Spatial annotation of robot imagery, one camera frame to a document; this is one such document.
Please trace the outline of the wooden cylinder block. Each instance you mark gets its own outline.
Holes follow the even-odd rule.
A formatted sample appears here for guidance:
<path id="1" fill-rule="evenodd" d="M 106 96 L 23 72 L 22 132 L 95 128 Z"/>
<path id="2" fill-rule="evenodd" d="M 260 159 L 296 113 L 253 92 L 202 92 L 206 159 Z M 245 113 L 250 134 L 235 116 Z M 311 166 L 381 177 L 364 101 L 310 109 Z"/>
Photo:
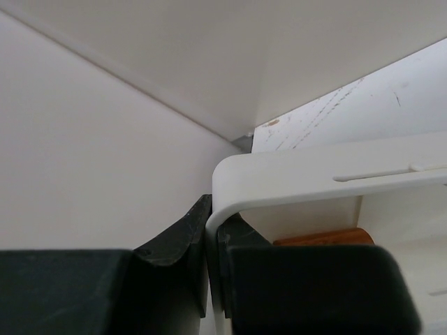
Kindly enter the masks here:
<path id="1" fill-rule="evenodd" d="M 349 228 L 308 234 L 287 239 L 278 239 L 273 242 L 275 246 L 332 246 L 332 245 L 373 245 L 374 240 L 362 228 Z"/>

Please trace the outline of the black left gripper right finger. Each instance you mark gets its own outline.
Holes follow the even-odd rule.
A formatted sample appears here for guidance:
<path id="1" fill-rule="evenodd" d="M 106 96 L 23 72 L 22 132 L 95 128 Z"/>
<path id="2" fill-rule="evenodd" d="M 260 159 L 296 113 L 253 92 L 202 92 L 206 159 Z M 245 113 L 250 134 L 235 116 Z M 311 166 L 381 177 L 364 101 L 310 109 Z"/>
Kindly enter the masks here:
<path id="1" fill-rule="evenodd" d="M 378 246 L 274 246 L 240 215 L 217 231 L 234 334 L 419 334 L 394 258 Z"/>

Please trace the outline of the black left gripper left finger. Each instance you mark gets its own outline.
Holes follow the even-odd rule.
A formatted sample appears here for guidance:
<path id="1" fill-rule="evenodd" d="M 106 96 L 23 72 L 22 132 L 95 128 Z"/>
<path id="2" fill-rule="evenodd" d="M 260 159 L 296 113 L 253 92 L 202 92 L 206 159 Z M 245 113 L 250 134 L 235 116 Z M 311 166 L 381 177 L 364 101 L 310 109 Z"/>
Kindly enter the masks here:
<path id="1" fill-rule="evenodd" d="M 133 250 L 1 252 L 2 334 L 197 334 L 210 195 Z"/>

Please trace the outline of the white plastic tray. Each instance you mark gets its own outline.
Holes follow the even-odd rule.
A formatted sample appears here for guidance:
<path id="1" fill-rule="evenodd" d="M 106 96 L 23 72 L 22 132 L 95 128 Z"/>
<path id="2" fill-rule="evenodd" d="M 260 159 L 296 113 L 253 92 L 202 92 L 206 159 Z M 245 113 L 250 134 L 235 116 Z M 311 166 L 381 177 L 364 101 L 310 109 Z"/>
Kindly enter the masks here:
<path id="1" fill-rule="evenodd" d="M 359 227 L 398 261 L 425 334 L 446 333 L 446 134 L 231 156 L 206 224 L 216 332 L 229 334 L 217 230 L 242 214 L 267 240 Z"/>

